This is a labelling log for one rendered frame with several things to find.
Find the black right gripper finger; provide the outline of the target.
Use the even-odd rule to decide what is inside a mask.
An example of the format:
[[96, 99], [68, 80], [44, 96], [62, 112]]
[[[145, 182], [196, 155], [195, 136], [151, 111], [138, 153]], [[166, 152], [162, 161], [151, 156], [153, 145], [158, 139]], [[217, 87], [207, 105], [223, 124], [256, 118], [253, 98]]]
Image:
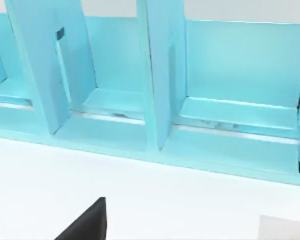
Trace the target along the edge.
[[106, 240], [107, 205], [100, 197], [54, 240]]

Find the light blue rack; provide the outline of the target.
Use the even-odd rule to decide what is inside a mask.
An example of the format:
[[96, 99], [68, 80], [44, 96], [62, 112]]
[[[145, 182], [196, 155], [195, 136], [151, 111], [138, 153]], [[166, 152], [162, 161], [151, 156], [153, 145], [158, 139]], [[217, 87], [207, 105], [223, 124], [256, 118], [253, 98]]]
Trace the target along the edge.
[[299, 7], [0, 0], [0, 138], [300, 185]]

